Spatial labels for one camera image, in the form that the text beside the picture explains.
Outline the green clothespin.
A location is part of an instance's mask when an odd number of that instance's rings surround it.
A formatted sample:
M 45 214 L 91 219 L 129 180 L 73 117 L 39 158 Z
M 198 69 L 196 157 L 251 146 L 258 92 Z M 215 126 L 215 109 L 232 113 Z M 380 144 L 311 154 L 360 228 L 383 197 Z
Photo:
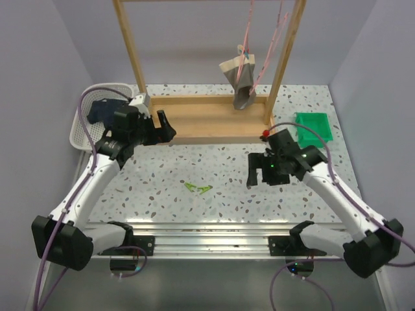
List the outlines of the green clothespin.
M 199 194 L 204 194 L 211 189 L 212 189 L 212 186 L 208 185 L 208 186 L 198 187 L 197 191 L 199 192 Z
M 194 192 L 197 189 L 197 186 L 193 185 L 192 183 L 184 183 L 184 185 L 191 192 Z

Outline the navy blue underwear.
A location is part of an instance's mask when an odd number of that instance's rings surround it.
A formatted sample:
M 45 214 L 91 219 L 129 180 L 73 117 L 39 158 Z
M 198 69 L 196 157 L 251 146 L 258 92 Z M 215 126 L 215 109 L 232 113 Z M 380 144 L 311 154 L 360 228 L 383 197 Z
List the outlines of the navy blue underwear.
M 103 123 L 105 128 L 110 128 L 113 123 L 114 113 L 123 106 L 127 106 L 129 101 L 121 99 L 104 98 L 93 101 L 87 120 L 90 124 Z

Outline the pink wire hanger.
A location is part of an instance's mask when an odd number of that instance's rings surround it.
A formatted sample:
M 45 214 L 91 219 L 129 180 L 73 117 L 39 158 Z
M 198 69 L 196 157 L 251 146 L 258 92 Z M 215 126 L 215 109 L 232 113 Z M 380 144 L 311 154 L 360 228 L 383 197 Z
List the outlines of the pink wire hanger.
M 270 41 L 270 45 L 268 47 L 268 51 L 267 51 L 267 55 L 265 57 L 265 61 L 263 63 L 263 66 L 253 84 L 253 86 L 250 89 L 249 95 L 252 95 L 255 92 L 255 89 L 257 87 L 257 85 L 260 83 L 260 81 L 262 80 L 263 76 L 265 75 L 265 72 L 267 71 L 271 58 L 276 50 L 276 47 L 278 46 L 278 43 L 280 41 L 281 38 L 281 33 L 282 30 L 284 29 L 287 20 L 288 20 L 288 16 L 289 13 L 286 12 L 285 14 L 283 14 L 283 3 L 284 0 L 281 0 L 279 2 L 279 10 L 278 10 L 278 15 L 277 15 L 277 21 L 276 21 L 276 28 L 274 30 L 274 33 L 272 35 L 272 39 Z

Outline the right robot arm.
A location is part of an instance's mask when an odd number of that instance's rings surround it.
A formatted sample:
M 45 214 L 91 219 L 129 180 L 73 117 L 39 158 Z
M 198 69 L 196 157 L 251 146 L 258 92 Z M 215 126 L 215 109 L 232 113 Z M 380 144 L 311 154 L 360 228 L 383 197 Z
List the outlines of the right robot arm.
M 306 220 L 289 231 L 289 256 L 307 250 L 321 251 L 346 261 L 356 275 L 367 278 L 397 257 L 403 226 L 386 220 L 365 204 L 332 169 L 327 154 L 315 146 L 300 148 L 288 130 L 271 134 L 265 130 L 260 137 L 267 144 L 263 153 L 248 155 L 247 186 L 262 181 L 270 186 L 288 185 L 295 177 L 310 187 L 342 221 L 344 232 L 330 230 Z

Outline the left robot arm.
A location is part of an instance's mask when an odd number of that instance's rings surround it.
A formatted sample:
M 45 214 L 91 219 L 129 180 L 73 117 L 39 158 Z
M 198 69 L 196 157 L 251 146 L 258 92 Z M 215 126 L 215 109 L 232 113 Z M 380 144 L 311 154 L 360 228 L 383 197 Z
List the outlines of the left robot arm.
M 92 209 L 103 190 L 133 156 L 135 147 L 169 143 L 176 130 L 163 110 L 155 127 L 146 105 L 122 106 L 113 114 L 113 124 L 95 143 L 87 167 L 62 203 L 49 216 L 37 216 L 32 234 L 37 254 L 46 261 L 80 271 L 91 257 L 108 249 L 128 254 L 137 244 L 133 229 L 122 222 L 84 232 Z

